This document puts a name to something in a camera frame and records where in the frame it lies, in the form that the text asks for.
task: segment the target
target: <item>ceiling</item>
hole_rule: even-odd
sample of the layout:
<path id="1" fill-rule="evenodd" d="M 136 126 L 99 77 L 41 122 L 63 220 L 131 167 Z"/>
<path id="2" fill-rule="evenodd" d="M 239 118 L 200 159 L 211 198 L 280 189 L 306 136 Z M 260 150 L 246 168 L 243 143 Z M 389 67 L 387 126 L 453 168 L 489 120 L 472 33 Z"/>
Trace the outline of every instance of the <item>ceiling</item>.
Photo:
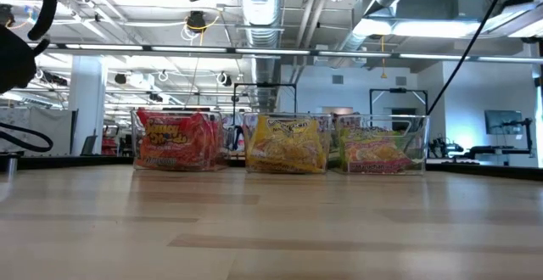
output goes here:
<path id="1" fill-rule="evenodd" d="M 54 25 L 49 35 L 53 42 L 99 42 L 99 43 L 134 43 L 134 40 L 155 45 L 201 45 L 203 46 L 245 46 L 247 44 L 245 32 L 237 29 L 235 25 L 242 25 L 244 18 L 241 9 L 241 0 L 107 0 L 120 16 L 106 5 L 102 0 L 93 0 L 97 8 L 102 9 L 111 19 L 118 22 L 120 28 L 112 26 L 104 18 L 95 20 L 95 8 L 89 7 L 82 0 L 59 0 L 59 5 Z M 341 42 L 351 27 L 351 10 L 356 0 L 343 0 L 332 2 L 327 0 L 324 3 L 324 10 L 319 19 L 319 27 L 311 39 L 311 47 L 317 44 L 328 45 L 333 48 Z M 41 7 L 41 0 L 0 0 L 0 3 L 14 6 L 13 12 L 20 24 L 26 18 L 25 6 L 38 11 Z M 304 0 L 283 0 L 282 23 L 284 32 L 281 36 L 282 48 L 295 47 L 300 22 L 304 13 Z M 210 26 L 204 33 L 204 37 L 189 41 L 182 38 L 183 25 L 181 24 L 189 15 L 191 10 L 204 11 L 204 18 Z M 105 37 L 97 35 L 84 26 L 81 22 L 74 20 L 73 12 L 77 12 L 88 24 L 105 33 Z M 30 26 L 23 26 L 14 30 L 21 37 L 25 37 Z M 403 51 L 419 53 L 460 53 L 462 43 L 456 39 L 446 38 L 421 38 L 405 36 L 386 36 L 385 51 Z M 367 50 L 381 50 L 379 40 L 367 39 L 363 45 Z M 478 53 L 488 54 L 513 54 L 518 52 L 522 45 L 518 39 L 496 38 L 492 42 L 478 42 L 476 48 Z M 201 59 L 196 74 L 196 59 L 188 58 L 156 58 L 156 57 L 107 57 L 108 66 L 112 73 L 109 74 L 110 88 L 132 89 L 129 85 L 120 86 L 115 84 L 114 78 L 117 72 L 142 71 L 143 73 L 155 73 L 158 76 L 162 70 L 169 71 L 167 81 L 155 81 L 155 85 L 161 90 L 185 90 L 191 89 L 192 79 L 194 85 L 200 91 L 227 91 L 231 87 L 218 86 L 216 74 L 225 71 L 232 78 L 243 77 L 244 81 L 251 81 L 250 60 L 241 59 Z M 59 76 L 70 79 L 71 56 L 66 54 L 42 55 L 37 59 L 38 66 L 44 70 L 58 72 Z M 367 68 L 371 69 L 380 64 L 380 59 L 368 60 Z M 389 66 L 410 67 L 414 70 L 428 65 L 428 61 L 419 60 L 389 60 Z M 55 94 L 39 93 L 46 98 L 59 98 Z M 121 101 L 129 100 L 128 97 L 109 97 Z"/>

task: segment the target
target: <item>table surface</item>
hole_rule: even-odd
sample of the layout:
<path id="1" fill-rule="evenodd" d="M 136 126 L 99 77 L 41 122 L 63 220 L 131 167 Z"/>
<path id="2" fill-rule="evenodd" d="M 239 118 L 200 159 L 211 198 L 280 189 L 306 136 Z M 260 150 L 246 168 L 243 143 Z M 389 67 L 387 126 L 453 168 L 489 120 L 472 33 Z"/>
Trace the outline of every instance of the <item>table surface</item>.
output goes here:
<path id="1" fill-rule="evenodd" d="M 543 184 L 182 173 L 0 176 L 0 278 L 543 279 Z"/>

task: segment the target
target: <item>yellow snack bag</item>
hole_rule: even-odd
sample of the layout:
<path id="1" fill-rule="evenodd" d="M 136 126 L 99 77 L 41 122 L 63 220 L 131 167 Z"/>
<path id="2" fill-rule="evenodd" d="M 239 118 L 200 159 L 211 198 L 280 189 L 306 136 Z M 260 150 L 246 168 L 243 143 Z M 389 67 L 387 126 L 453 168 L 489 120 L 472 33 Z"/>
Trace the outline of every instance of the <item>yellow snack bag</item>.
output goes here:
<path id="1" fill-rule="evenodd" d="M 254 171 L 323 171 L 326 154 L 319 138 L 318 121 L 259 115 L 246 162 Z"/>

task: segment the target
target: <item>clear plastic bin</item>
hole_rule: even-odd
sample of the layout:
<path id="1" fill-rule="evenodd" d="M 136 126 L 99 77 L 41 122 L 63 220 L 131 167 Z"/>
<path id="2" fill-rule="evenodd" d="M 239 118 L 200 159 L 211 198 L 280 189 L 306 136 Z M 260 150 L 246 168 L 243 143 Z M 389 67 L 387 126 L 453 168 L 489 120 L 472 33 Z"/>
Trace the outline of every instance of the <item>clear plastic bin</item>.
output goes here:
<path id="1" fill-rule="evenodd" d="M 341 115 L 341 171 L 363 174 L 422 175 L 428 147 L 424 115 Z"/>
<path id="2" fill-rule="evenodd" d="M 244 115 L 247 171 L 324 173 L 330 147 L 331 115 Z"/>
<path id="3" fill-rule="evenodd" d="M 136 169 L 213 171 L 226 166 L 218 112 L 132 111 Z"/>

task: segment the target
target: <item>monitor screen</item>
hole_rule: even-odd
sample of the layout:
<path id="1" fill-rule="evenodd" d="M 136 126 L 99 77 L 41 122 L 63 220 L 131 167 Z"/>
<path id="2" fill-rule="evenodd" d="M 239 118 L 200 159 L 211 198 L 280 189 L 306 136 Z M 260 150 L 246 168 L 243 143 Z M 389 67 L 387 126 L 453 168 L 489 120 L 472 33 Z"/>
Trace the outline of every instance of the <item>monitor screen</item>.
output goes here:
<path id="1" fill-rule="evenodd" d="M 485 110 L 484 123 L 487 135 L 522 135 L 523 127 L 503 126 L 504 123 L 521 121 L 523 114 L 514 110 Z"/>

